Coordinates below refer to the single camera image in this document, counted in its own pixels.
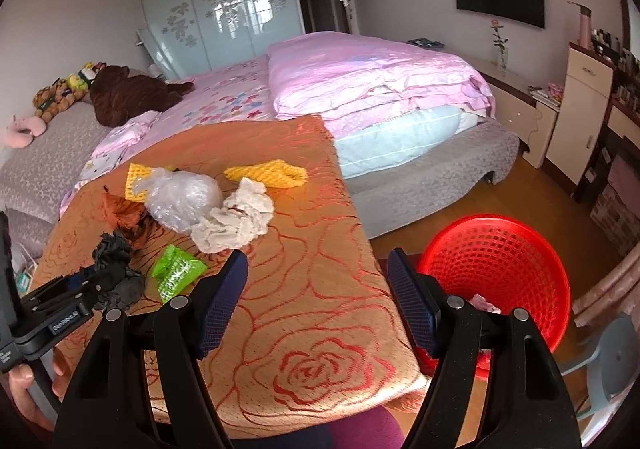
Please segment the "black plastic bag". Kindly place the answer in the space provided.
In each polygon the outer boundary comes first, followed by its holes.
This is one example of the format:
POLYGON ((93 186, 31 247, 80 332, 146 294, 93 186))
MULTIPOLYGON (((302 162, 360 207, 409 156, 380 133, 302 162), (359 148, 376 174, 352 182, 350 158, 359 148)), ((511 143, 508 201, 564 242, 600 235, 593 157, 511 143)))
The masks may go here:
POLYGON ((127 311, 145 290, 145 279, 130 267, 132 247, 122 232, 102 233, 92 252, 93 267, 101 275, 96 284, 97 310, 119 309, 127 311))

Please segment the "white pink plastic wrapper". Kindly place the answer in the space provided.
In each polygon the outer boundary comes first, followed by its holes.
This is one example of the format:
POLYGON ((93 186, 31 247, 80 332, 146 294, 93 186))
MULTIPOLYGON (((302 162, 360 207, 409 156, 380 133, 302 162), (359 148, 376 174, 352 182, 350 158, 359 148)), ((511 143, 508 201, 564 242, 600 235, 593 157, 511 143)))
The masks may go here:
POLYGON ((501 313, 500 308, 488 302, 488 300, 480 294, 474 294, 472 299, 469 300, 469 303, 477 310, 484 311, 484 313, 497 313, 497 315, 501 313))

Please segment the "brown paper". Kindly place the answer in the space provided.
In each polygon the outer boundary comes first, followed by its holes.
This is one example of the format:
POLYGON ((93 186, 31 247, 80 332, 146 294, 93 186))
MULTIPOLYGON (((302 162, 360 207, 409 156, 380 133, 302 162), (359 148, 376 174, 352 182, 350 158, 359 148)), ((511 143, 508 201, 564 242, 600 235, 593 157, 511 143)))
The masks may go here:
POLYGON ((134 251, 141 250, 153 229, 153 218, 145 206, 111 194, 106 186, 103 187, 101 202, 107 226, 119 231, 134 251))

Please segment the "green snack wrapper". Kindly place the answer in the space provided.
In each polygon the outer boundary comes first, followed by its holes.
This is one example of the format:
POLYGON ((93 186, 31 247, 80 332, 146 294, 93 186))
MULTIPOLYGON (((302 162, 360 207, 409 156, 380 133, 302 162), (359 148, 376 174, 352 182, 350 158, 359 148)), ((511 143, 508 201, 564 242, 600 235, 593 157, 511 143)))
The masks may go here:
POLYGON ((157 293, 163 303, 168 303, 186 287, 203 276, 207 266, 188 252, 168 244, 151 269, 151 277, 157 284, 157 293))

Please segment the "yellow knitted cloth with green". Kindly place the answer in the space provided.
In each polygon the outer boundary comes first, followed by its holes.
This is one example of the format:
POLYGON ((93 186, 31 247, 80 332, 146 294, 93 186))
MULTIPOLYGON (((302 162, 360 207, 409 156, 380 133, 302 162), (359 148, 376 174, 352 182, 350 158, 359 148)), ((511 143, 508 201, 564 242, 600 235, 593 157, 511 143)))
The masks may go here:
POLYGON ((145 203, 160 185, 169 179, 173 170, 130 163, 125 181, 125 198, 134 203, 145 203))

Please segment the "clear plastic bag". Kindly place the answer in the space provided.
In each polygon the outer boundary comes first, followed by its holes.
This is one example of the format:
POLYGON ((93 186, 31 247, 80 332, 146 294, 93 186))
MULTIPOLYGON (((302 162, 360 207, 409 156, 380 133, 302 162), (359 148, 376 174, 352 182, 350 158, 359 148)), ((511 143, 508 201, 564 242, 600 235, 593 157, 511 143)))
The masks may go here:
POLYGON ((164 228, 190 233, 201 217, 220 207, 222 191, 218 182, 206 175, 174 170, 160 190, 144 204, 151 217, 164 228))

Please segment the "beige tissue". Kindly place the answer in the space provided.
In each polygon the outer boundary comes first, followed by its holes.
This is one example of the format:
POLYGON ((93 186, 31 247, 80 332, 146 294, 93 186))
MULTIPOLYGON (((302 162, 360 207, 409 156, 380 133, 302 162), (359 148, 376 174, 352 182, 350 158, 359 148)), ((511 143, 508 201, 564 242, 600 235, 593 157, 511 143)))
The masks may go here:
POLYGON ((191 240, 204 254, 239 250, 268 232, 274 205, 266 186, 242 178, 220 207, 213 207, 191 229, 191 240))

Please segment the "light blue plastic stool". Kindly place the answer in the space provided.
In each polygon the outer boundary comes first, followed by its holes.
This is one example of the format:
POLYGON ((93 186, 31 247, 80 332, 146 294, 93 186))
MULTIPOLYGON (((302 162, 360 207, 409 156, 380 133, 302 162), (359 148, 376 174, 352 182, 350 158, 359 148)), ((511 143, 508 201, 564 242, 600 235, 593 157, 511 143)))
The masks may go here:
POLYGON ((563 377, 587 368, 590 408, 576 413, 577 420, 607 407, 639 372, 639 336, 627 313, 617 315, 605 328, 585 340, 585 350, 573 361, 559 365, 563 377))

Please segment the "red plastic mesh basket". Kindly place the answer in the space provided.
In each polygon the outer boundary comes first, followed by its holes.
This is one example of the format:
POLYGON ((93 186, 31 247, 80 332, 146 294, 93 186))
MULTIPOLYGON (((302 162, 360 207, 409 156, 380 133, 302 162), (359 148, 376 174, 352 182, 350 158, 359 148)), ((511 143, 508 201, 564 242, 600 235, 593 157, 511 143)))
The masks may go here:
POLYGON ((513 218, 475 215, 434 236, 416 263, 447 295, 481 297, 500 313, 528 312, 549 351, 570 317, 570 282, 560 256, 539 232, 513 218))

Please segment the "pink plush toy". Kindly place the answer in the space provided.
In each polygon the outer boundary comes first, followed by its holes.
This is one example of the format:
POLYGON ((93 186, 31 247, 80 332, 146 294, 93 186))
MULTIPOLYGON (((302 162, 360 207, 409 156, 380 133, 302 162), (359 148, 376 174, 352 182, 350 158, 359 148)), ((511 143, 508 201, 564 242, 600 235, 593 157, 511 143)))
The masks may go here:
POLYGON ((29 116, 12 120, 3 131, 3 144, 11 149, 24 149, 26 146, 43 135, 47 130, 47 123, 39 116, 29 116))

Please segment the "orange rose-pattern blanket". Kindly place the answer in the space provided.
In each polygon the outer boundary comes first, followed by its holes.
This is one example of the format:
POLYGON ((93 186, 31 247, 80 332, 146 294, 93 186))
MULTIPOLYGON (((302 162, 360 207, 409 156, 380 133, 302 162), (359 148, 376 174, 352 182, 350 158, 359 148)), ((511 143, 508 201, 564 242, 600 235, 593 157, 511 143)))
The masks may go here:
POLYGON ((350 417, 426 383, 319 117, 196 126, 134 157, 214 179, 271 160, 303 167, 307 181, 270 191, 268 231, 245 247, 242 297, 200 364, 232 438, 350 417))

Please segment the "brown plush teddy bear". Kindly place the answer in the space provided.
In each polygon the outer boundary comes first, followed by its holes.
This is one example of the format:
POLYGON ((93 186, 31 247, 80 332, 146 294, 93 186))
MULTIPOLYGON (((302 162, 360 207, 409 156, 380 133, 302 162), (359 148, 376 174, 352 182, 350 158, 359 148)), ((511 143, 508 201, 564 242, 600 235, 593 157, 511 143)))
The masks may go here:
POLYGON ((89 96, 96 120, 115 128, 146 112, 165 112, 194 91, 192 82, 166 83, 147 75, 131 75, 128 66, 107 65, 99 70, 89 96))

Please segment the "white low tv cabinet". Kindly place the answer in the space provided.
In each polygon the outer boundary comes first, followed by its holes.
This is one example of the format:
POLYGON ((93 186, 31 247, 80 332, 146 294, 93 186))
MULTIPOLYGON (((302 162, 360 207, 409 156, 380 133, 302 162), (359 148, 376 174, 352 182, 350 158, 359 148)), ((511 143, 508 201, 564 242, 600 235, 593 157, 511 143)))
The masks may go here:
POLYGON ((463 56, 477 72, 483 75, 496 102, 496 119, 515 132, 525 144, 525 160, 535 168, 541 168, 555 128, 558 110, 544 104, 529 94, 526 79, 506 70, 500 70, 491 62, 463 56))

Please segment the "white dressing table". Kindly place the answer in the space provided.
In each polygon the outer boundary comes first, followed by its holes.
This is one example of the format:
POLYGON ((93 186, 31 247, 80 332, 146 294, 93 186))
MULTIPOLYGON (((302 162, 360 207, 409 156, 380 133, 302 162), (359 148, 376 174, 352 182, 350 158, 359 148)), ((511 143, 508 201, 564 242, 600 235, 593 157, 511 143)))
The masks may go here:
POLYGON ((574 199, 579 204, 592 209, 608 183, 613 161, 619 155, 639 174, 639 117, 613 96, 608 102, 585 174, 574 192, 574 199))

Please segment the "dresser mirror with brown frame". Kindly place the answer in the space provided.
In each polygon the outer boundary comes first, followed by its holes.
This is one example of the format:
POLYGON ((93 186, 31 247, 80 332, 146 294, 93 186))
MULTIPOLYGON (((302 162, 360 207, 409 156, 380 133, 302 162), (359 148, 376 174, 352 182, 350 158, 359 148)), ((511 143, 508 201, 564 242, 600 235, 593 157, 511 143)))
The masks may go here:
POLYGON ((620 0, 620 13, 622 14, 622 38, 617 44, 618 68, 626 75, 634 74, 634 56, 631 53, 631 27, 629 0, 620 0))

